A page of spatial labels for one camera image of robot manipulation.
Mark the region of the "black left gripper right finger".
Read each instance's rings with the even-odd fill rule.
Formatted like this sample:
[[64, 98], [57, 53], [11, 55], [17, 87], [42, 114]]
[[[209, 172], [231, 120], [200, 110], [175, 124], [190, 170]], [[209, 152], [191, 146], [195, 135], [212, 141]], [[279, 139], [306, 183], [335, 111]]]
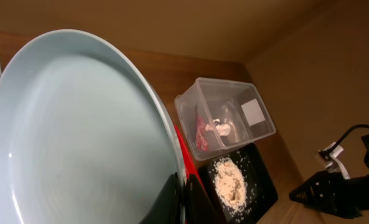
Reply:
[[195, 174], [190, 174], [185, 185], [186, 224], [218, 223], [218, 215]]

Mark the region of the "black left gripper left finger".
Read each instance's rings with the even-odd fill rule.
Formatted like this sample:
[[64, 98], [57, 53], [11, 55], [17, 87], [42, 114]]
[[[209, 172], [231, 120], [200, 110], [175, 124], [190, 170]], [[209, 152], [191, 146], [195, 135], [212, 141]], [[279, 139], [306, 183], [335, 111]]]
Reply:
[[179, 180], [171, 174], [159, 192], [154, 204], [139, 224], [180, 223]]

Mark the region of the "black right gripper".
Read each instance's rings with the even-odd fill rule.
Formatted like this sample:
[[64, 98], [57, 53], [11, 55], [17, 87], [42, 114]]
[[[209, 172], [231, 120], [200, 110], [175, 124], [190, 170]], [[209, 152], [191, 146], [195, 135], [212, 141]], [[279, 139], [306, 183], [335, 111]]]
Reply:
[[369, 175], [344, 179], [339, 172], [320, 171], [290, 192], [289, 198], [336, 217], [357, 218], [369, 210]]

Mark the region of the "red snack wrapper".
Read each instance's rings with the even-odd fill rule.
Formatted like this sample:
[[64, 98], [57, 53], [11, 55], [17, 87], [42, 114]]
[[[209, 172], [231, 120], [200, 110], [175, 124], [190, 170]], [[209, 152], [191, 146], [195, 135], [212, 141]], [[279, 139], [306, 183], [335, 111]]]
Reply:
[[195, 132], [195, 144], [198, 150], [200, 151], [208, 151], [208, 142], [205, 139], [205, 121], [202, 118], [202, 115], [199, 112], [198, 105], [195, 106], [196, 112], [196, 132]]

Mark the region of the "white napkin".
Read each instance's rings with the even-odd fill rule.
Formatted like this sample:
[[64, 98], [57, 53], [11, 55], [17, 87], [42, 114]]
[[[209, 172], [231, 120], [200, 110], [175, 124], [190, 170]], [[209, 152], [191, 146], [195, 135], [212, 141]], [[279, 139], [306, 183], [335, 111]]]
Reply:
[[[228, 123], [224, 123], [220, 121], [220, 119], [214, 119], [213, 125], [217, 130], [219, 136], [228, 136], [231, 133], [231, 126]], [[206, 124], [204, 127], [205, 131], [213, 131], [213, 127], [211, 124]]]

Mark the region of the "large light blue plate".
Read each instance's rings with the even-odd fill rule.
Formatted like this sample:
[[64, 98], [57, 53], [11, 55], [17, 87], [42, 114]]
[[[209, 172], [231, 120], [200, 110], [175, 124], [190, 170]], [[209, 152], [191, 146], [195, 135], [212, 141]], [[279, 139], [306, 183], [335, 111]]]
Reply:
[[80, 30], [25, 44], [0, 77], [0, 223], [139, 223], [184, 162], [156, 91]]

